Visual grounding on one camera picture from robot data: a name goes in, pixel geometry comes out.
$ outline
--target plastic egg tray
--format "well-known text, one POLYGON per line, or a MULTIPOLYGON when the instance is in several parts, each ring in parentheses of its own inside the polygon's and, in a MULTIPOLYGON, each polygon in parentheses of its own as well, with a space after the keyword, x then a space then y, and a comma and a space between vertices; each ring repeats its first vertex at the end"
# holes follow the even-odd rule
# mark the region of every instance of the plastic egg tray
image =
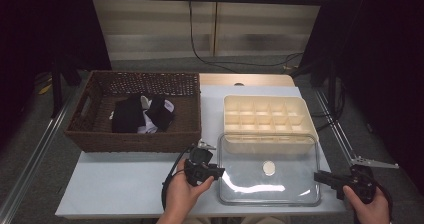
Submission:
POLYGON ((257 145, 267 149, 274 145, 269 150, 302 154, 307 152, 313 143, 302 142, 302 138, 293 136, 312 136, 318 141, 309 110, 300 97, 226 96, 224 134, 228 142, 239 144, 230 147, 233 152, 242 153, 252 149, 257 152, 257 145))

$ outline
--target finger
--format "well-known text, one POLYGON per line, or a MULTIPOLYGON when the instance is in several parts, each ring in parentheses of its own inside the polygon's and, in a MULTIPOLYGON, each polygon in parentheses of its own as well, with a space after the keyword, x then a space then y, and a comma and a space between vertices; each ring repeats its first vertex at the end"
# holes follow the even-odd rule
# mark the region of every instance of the finger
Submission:
POLYGON ((196 195, 200 196, 203 192, 207 191, 212 186, 213 180, 213 176, 210 176, 208 179, 206 179, 206 181, 197 186, 195 188, 196 195))
POLYGON ((347 209, 347 210, 354 210, 354 209, 353 209, 353 206, 352 206, 352 203, 350 203, 350 201, 349 201, 349 200, 347 200, 347 201, 345 202, 345 207, 346 207, 346 209, 347 209))
POLYGON ((383 191, 378 187, 375 190, 374 201, 388 203, 383 191))
POLYGON ((185 158, 183 158, 183 159, 181 159, 179 162, 178 162, 178 164, 177 164, 177 172, 178 171, 181 171, 181 170, 184 170, 184 162, 185 162, 185 158))
POLYGON ((349 186, 343 187, 343 192, 345 193, 347 199, 349 199, 349 202, 352 204, 353 208, 356 211, 360 211, 361 209, 365 208, 365 204, 359 199, 359 197, 356 195, 356 193, 350 188, 349 186))

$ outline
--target hand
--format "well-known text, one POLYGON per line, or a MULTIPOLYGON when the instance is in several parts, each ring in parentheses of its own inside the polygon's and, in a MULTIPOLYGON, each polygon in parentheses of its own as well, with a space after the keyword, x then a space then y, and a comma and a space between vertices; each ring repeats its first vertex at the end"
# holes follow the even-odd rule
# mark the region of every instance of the hand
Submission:
POLYGON ((158 224, 182 223, 196 204, 199 196, 212 185, 213 177, 209 177, 199 186, 193 187, 190 185, 183 171, 184 161, 185 159, 182 159, 178 162, 177 174, 172 178, 166 193, 165 212, 159 218, 158 224))
POLYGON ((374 200, 364 204, 349 186, 343 187, 343 192, 356 211, 361 224, 389 224, 389 203, 383 192, 377 187, 374 200))

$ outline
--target brown woven basket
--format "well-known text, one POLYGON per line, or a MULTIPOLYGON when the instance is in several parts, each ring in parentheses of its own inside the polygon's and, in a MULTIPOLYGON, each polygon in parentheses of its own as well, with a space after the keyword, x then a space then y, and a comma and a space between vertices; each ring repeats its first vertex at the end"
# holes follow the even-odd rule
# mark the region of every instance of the brown woven basket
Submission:
POLYGON ((65 134, 85 152, 181 152, 201 138, 199 74, 93 71, 65 134), (112 133, 115 103, 134 93, 174 104, 166 132, 112 133))

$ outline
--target black cable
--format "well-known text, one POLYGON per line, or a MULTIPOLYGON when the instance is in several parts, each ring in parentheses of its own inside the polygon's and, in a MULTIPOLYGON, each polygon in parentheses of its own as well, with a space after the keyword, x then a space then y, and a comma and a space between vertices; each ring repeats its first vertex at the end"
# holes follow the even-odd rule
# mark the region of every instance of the black cable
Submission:
POLYGON ((184 153, 188 152, 192 148, 193 146, 186 147, 186 149, 184 149, 184 151, 182 151, 180 155, 178 155, 177 159, 174 162, 174 165, 172 166, 171 170, 168 173, 168 176, 166 177, 165 181, 162 183, 163 186, 162 186, 161 198, 162 198, 163 210, 165 210, 165 207, 166 207, 166 192, 168 191, 169 183, 171 183, 172 178, 174 177, 172 173, 174 173, 175 167, 178 165, 178 162, 181 160, 181 157, 184 155, 184 153))
POLYGON ((287 64, 295 59, 296 57, 300 56, 303 54, 303 52, 299 52, 299 53, 292 53, 288 56, 286 56, 285 60, 283 62, 278 62, 278 63, 274 63, 274 64, 256 64, 256 63, 246 63, 246 62, 230 62, 230 61, 219 61, 219 62, 211 62, 211 61, 206 61, 204 59, 202 59, 196 51, 196 48, 194 46, 194 40, 193 40, 193 10, 192 10, 192 6, 191 6, 191 1, 189 2, 189 10, 190 10, 190 40, 191 40, 191 48, 192 51, 194 53, 194 55, 196 56, 197 59, 199 59, 201 62, 203 62, 206 65, 210 65, 210 66, 216 66, 216 67, 220 67, 223 68, 227 71, 230 72, 234 72, 237 73, 236 71, 232 70, 231 68, 225 67, 225 66, 221 66, 218 64, 237 64, 237 65, 244 65, 244 66, 259 66, 259 67, 273 67, 273 66, 279 66, 279 65, 284 65, 286 64, 286 68, 287 69, 287 64))
POLYGON ((173 175, 172 175, 172 177, 174 177, 175 175, 177 175, 178 173, 180 173, 180 172, 183 172, 183 171, 187 171, 187 170, 191 170, 191 169, 193 169, 194 167, 190 167, 190 168, 184 168, 184 169, 182 169, 182 170, 179 170, 179 171, 177 171, 177 172, 175 172, 173 175))
MULTIPOLYGON (((343 113, 343 109, 346 103, 346 87, 344 86, 343 83, 340 83, 340 94, 339 94, 339 98, 338 98, 338 103, 337 103, 337 110, 335 115, 332 117, 332 121, 328 122, 320 127, 316 127, 316 131, 319 132, 321 130, 323 130, 324 128, 330 126, 330 125, 334 125, 336 124, 336 122, 338 122, 338 120, 340 119, 340 117, 342 116, 343 113)), ((314 117, 331 117, 332 115, 330 113, 326 114, 326 113, 315 113, 314 115, 311 115, 314 117)))

